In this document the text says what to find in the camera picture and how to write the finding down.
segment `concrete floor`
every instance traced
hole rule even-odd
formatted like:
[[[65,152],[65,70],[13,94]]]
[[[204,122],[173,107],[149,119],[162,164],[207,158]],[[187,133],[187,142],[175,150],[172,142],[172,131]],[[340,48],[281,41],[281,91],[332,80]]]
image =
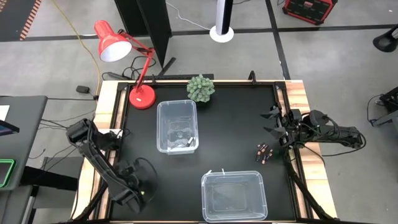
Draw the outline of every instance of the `concrete floor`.
[[[168,0],[183,17],[212,27],[216,0]],[[106,19],[118,30],[123,26],[113,1],[58,0],[80,34],[93,34],[93,24]],[[312,27],[286,16],[272,0],[278,27]],[[172,30],[198,30],[177,18],[168,7]],[[340,1],[323,26],[394,24],[398,20],[395,0]],[[234,28],[269,28],[271,23],[264,0],[252,0],[233,7]],[[321,110],[342,126],[356,126],[368,145],[359,152],[327,157],[326,170],[338,216],[342,220],[395,223],[398,220],[397,132],[392,126],[372,128],[366,121],[366,103],[374,95],[397,86],[395,63],[398,51],[383,53],[372,40],[385,30],[345,30],[280,33],[292,79],[304,80],[312,109]],[[28,34],[33,36],[73,35],[49,0],[43,0]],[[85,40],[96,55],[98,40]],[[0,92],[2,95],[47,95],[49,97],[89,98],[75,92],[77,85],[95,90],[97,77],[90,56],[77,40],[0,43]],[[99,61],[101,72],[120,73],[136,56],[116,63]],[[227,44],[216,44],[207,35],[172,37],[167,58],[176,57],[167,74],[214,73],[217,79],[245,79],[255,70],[260,79],[283,79],[272,33],[236,34]],[[149,74],[157,74],[155,66]],[[49,101],[46,119],[65,119],[95,109],[90,101]],[[384,110],[371,105],[376,118]],[[39,131],[31,156],[46,148],[42,157],[29,160],[39,167],[44,156],[51,157],[67,146],[63,131]],[[322,153],[346,151],[336,144],[322,144]],[[39,210],[34,223],[67,220],[69,208]]]

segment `green plant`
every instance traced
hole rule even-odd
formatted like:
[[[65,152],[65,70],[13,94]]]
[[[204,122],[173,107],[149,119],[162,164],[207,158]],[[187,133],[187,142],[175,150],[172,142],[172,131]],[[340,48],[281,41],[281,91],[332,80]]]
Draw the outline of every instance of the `green plant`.
[[[210,95],[215,92],[213,81],[208,78],[203,78],[200,74],[198,77],[193,77],[189,80],[187,85],[188,97],[195,102],[207,102],[210,100]]]

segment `white cable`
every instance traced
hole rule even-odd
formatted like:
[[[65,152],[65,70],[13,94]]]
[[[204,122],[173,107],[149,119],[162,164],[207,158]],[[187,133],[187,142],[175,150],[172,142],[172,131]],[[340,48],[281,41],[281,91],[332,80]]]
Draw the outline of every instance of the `white cable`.
[[[196,26],[198,26],[198,27],[200,27],[200,28],[202,28],[202,29],[210,30],[209,28],[203,27],[203,26],[201,26],[201,25],[199,25],[199,24],[197,24],[197,23],[194,23],[194,22],[192,22],[192,21],[190,21],[190,20],[188,20],[188,19],[182,18],[181,15],[180,15],[180,10],[179,10],[179,9],[177,9],[175,6],[173,6],[172,4],[170,4],[170,3],[168,3],[168,2],[166,2],[166,4],[168,4],[169,6],[173,7],[175,10],[177,10],[178,18],[180,18],[181,20],[187,21],[187,22],[189,22],[189,23],[191,23],[191,24],[193,24],[193,25],[196,25]]]

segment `clear plastic container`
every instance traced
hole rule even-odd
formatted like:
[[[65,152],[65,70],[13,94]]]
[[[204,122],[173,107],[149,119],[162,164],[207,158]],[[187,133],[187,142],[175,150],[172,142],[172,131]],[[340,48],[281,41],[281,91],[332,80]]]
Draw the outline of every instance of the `clear plastic container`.
[[[201,178],[201,204],[206,222],[263,220],[266,193],[257,171],[210,172]]]
[[[194,153],[199,146],[197,105],[192,100],[157,105],[157,149],[168,155]]]

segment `black tabletop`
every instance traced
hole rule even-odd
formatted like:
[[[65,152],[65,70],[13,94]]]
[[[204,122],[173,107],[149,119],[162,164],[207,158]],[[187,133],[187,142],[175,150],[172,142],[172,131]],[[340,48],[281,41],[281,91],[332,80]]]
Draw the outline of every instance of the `black tabletop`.
[[[114,203],[112,220],[202,221],[201,177],[213,172],[256,170],[264,180],[268,216],[266,220],[294,220],[289,181],[282,159],[277,156],[262,165],[255,161],[261,142],[278,150],[279,143],[264,129],[270,121],[260,117],[275,104],[271,85],[260,87],[216,87],[211,101],[197,104],[199,148],[193,154],[168,156],[156,148],[157,104],[185,100],[184,87],[156,88],[156,103],[148,110],[129,105],[120,161],[145,157],[159,174],[159,188],[153,200],[139,214]]]
[[[8,184],[0,191],[13,190],[19,185],[46,102],[46,96],[0,97],[0,105],[10,106],[5,121],[20,130],[17,134],[0,137],[0,159],[16,161]]]

